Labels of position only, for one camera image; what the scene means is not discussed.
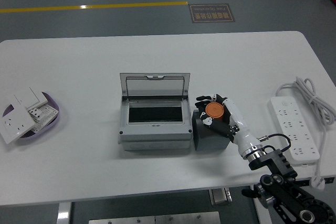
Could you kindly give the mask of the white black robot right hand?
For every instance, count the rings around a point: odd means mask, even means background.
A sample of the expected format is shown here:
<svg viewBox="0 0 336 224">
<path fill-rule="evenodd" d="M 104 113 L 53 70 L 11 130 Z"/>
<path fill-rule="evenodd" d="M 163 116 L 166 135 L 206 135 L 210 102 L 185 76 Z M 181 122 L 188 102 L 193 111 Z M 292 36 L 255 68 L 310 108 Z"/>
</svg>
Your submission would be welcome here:
<svg viewBox="0 0 336 224">
<path fill-rule="evenodd" d="M 243 159 L 247 159 L 255 152 L 263 152 L 260 140 L 254 137 L 236 104 L 227 97 L 219 94 L 202 95 L 196 98 L 195 106 L 198 108 L 203 125 L 213 132 L 226 137 L 238 146 L 238 152 Z M 224 110 L 222 120 L 215 119 L 206 112 L 207 105 L 218 103 Z"/>
</svg>

